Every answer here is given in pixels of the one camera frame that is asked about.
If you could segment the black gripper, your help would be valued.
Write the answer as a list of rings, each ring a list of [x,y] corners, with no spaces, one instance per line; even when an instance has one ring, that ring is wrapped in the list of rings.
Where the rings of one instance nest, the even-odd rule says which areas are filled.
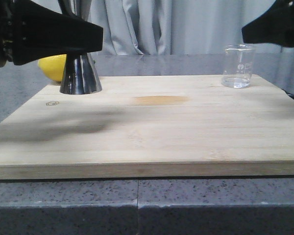
[[[0,0],[0,68],[7,62],[24,65],[60,54],[84,54],[102,49],[103,28],[74,13],[60,0],[61,13],[31,0]]]

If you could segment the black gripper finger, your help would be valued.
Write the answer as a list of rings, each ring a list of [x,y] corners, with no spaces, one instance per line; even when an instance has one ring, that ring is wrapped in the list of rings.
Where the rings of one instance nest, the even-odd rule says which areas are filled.
[[[246,44],[294,47],[294,0],[276,0],[261,16],[242,28]]]

